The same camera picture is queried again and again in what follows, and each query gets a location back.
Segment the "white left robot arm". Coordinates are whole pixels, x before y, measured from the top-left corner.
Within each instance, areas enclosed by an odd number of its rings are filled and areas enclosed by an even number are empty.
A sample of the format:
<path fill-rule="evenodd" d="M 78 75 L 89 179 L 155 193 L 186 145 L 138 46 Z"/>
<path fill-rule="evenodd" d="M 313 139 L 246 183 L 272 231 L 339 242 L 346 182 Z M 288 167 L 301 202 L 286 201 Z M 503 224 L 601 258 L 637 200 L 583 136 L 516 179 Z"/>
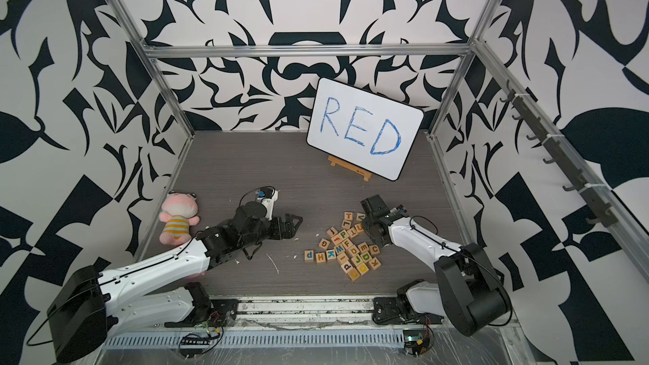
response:
<path fill-rule="evenodd" d="M 272 215 L 272 201 L 248 202 L 233 218 L 198 232 L 187 243 L 133 265 L 99 272 L 76 270 L 47 310 L 55 357 L 73 363 L 106 340 L 154 324 L 191 326 L 206 321 L 211 299 L 198 283 L 171 292 L 159 290 L 200 275 L 267 239 L 295 237 L 301 216 Z"/>

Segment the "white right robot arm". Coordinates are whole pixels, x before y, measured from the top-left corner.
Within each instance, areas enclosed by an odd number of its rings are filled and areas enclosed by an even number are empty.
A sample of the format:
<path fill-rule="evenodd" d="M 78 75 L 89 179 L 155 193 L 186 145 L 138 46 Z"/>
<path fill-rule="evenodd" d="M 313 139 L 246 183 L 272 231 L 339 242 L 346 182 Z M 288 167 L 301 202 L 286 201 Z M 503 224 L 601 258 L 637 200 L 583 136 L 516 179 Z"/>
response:
<path fill-rule="evenodd" d="M 430 219 L 411 216 L 401 205 L 390 208 L 379 195 L 362 200 L 361 206 L 363 230 L 371 241 L 406 250 L 436 279 L 410 282 L 386 303 L 375 299 L 375 324 L 423 324 L 432 315 L 449 320 L 463 336 L 472 336 L 486 326 L 510 323 L 510 295 L 482 247 L 442 238 Z"/>

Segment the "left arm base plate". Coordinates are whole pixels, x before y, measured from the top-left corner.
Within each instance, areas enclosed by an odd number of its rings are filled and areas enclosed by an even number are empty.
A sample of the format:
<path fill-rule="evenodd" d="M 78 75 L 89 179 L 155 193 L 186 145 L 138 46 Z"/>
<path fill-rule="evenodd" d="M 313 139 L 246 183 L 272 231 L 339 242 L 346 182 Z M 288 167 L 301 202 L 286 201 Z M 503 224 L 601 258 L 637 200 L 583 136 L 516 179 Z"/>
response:
<path fill-rule="evenodd" d="M 198 303 L 189 315 L 179 322 L 166 322 L 165 328 L 189 328 L 206 324 L 208 327 L 224 326 L 229 320 L 235 320 L 238 315 L 238 299 L 211 299 L 210 303 Z"/>

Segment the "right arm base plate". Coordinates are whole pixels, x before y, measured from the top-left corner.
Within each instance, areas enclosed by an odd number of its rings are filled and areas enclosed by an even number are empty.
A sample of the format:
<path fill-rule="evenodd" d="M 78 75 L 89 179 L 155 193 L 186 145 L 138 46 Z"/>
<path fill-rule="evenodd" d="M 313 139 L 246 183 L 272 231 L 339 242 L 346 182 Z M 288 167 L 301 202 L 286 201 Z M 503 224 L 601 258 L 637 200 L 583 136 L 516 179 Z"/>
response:
<path fill-rule="evenodd" d="M 375 297 L 372 321 L 378 325 L 442 324 L 444 318 L 436 314 L 415 313 L 402 297 Z"/>

